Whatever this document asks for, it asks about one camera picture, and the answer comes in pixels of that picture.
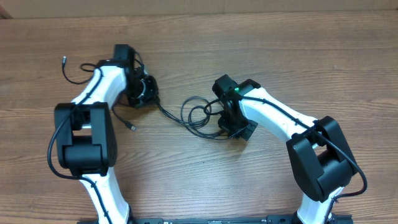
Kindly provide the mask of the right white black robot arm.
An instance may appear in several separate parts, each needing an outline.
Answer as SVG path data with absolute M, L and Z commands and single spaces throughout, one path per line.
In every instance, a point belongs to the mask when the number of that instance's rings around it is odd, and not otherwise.
M 268 215 L 264 223 L 354 222 L 351 215 L 334 214 L 333 206 L 340 198 L 363 194 L 368 182 L 335 119 L 299 113 L 252 79 L 238 84 L 223 75 L 212 90 L 223 106 L 218 126 L 229 137 L 248 140 L 261 125 L 287 147 L 302 201 L 295 213 Z

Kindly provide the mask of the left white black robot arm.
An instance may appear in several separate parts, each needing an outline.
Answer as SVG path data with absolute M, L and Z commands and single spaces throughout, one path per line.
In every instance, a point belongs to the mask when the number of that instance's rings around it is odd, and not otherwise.
M 134 223 L 114 171 L 118 147 L 111 117 L 122 97 L 138 109 L 155 103 L 159 90 L 128 44 L 116 44 L 110 59 L 91 67 L 91 78 L 82 83 L 85 89 L 54 109 L 47 164 L 57 177 L 83 184 L 97 211 L 96 223 Z

